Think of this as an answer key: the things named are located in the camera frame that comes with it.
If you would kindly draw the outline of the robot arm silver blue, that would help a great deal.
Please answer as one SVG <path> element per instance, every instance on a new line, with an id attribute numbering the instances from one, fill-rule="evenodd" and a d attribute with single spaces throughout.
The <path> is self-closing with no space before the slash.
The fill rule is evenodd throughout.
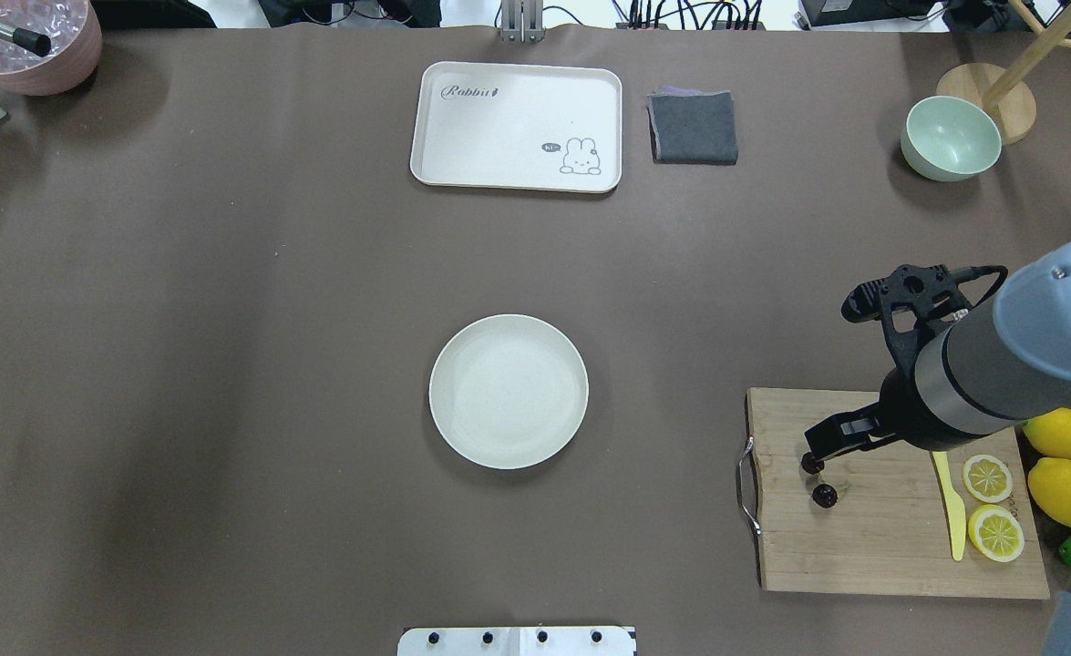
<path id="1" fill-rule="evenodd" d="M 811 427 L 801 466 L 897 441 L 952 451 L 1071 408 L 1071 242 L 1022 266 L 897 266 L 861 283 L 840 314 L 877 321 L 894 368 L 877 402 Z M 1043 652 L 1071 655 L 1071 589 Z"/>

